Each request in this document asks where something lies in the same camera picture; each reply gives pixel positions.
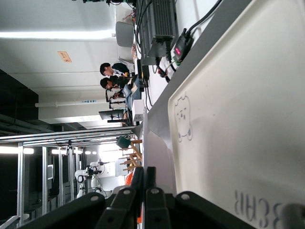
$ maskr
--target cartoon bear drawing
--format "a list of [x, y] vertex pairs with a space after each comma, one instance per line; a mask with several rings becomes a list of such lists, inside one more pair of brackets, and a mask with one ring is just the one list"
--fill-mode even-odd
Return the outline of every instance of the cartoon bear drawing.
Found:
[[193, 137], [193, 131], [191, 126], [191, 120], [190, 120], [190, 100], [189, 98], [185, 96], [181, 96], [177, 103], [175, 104], [174, 108], [175, 112], [175, 119], [178, 129], [178, 140], [179, 142], [182, 141], [182, 137], [187, 136], [187, 139], [191, 141]]

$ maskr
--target white tray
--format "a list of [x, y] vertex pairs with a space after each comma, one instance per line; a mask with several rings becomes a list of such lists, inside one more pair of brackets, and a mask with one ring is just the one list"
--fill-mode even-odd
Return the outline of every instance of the white tray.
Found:
[[178, 193], [283, 228], [283, 207], [305, 204], [305, 2], [252, 1], [168, 115]]

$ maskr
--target orange sign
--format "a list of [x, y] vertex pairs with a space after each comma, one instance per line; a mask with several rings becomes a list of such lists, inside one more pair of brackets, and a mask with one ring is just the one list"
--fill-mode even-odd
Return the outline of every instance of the orange sign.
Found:
[[61, 56], [61, 59], [66, 62], [66, 63], [71, 63], [72, 60], [70, 59], [69, 55], [67, 52], [57, 52], [59, 56]]

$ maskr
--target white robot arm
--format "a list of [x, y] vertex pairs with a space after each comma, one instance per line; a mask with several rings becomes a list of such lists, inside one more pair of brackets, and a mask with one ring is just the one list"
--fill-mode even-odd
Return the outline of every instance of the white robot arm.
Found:
[[85, 195], [84, 186], [88, 176], [92, 176], [91, 188], [94, 189], [94, 192], [98, 192], [98, 193], [102, 192], [102, 183], [97, 175], [101, 173], [101, 171], [99, 170], [100, 167], [107, 163], [109, 162], [102, 162], [102, 160], [99, 159], [96, 162], [91, 162], [90, 165], [87, 166], [85, 170], [77, 170], [75, 172], [75, 178], [77, 180], [77, 183], [80, 185], [80, 191], [77, 194], [77, 198]]

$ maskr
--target wooden stand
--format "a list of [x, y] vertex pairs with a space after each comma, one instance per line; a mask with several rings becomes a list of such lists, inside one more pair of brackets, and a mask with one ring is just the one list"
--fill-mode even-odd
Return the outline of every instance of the wooden stand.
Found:
[[129, 148], [122, 148], [120, 150], [128, 150], [128, 149], [133, 149], [133, 153], [131, 154], [125, 154], [124, 157], [121, 157], [120, 159], [126, 159], [125, 162], [120, 163], [120, 165], [127, 165], [126, 169], [123, 170], [132, 170], [136, 167], [141, 167], [141, 162], [142, 160], [142, 154], [139, 152], [139, 150], [135, 147], [134, 144], [142, 143], [142, 140], [132, 140], [130, 143]]

